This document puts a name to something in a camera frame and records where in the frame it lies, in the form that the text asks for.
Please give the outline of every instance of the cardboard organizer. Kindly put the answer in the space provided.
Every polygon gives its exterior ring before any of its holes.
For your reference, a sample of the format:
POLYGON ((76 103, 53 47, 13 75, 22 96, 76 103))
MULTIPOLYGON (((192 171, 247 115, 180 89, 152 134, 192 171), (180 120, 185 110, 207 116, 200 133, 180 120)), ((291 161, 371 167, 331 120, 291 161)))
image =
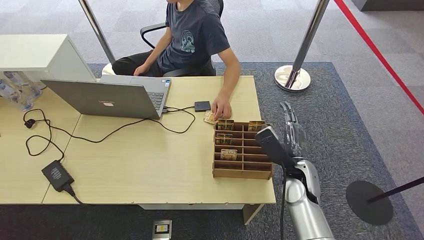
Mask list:
POLYGON ((213 177, 268 180, 272 177, 273 164, 256 142, 257 131, 248 131, 248 127, 247 122, 234 122, 232 131, 218 130, 218 124, 215 124, 213 177), (232 134, 232 143, 230 145, 216 144, 217 134, 232 134), (222 149, 237 150, 237 159, 235 161, 221 160, 222 149))

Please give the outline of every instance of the dark t-shirt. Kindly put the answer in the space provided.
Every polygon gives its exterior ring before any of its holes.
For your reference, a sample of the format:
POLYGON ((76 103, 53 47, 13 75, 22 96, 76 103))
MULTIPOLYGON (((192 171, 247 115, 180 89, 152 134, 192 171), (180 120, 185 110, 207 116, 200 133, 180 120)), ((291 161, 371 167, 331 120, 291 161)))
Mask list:
POLYGON ((220 16, 208 0, 194 0, 184 11, 177 11, 176 3, 168 4, 165 24, 172 41, 157 58, 165 73, 204 64, 230 47, 220 16))

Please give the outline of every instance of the man's arm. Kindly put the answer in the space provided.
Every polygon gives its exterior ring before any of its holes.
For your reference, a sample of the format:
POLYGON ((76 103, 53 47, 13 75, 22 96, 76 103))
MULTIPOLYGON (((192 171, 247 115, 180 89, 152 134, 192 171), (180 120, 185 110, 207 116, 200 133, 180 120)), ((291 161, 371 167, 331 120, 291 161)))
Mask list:
POLYGON ((145 63, 137 69, 135 69, 134 76, 138 76, 142 73, 145 73, 149 70, 150 66, 158 59, 159 55, 168 47, 168 45, 172 41, 172 34, 170 27, 166 28, 165 34, 160 38, 159 42, 157 43, 156 47, 153 49, 153 52, 150 54, 150 56, 147 58, 145 63))
POLYGON ((230 105, 230 98, 234 89, 239 82, 241 67, 231 48, 228 48, 220 53, 218 56, 225 64, 224 84, 219 91, 218 96, 212 104, 212 112, 214 113, 214 120, 229 119, 233 112, 230 105))

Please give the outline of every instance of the laptop keyboard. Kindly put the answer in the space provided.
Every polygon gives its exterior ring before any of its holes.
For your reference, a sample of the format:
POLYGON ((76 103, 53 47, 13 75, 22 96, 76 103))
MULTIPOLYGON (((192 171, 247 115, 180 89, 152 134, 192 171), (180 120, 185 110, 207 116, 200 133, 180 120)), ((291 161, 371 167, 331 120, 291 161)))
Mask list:
POLYGON ((150 97, 154 108, 159 111, 161 108, 162 100, 164 99, 164 94, 162 92, 148 92, 147 94, 150 97))

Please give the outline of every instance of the man's left hand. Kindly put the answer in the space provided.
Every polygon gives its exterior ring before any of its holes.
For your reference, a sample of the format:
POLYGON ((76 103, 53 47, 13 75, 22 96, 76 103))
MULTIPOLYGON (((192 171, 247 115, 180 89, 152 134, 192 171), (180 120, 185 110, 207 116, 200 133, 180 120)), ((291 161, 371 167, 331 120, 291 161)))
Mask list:
POLYGON ((230 97, 224 94, 219 94, 212 104, 212 113, 214 114, 213 120, 229 119, 233 115, 230 105, 230 97))

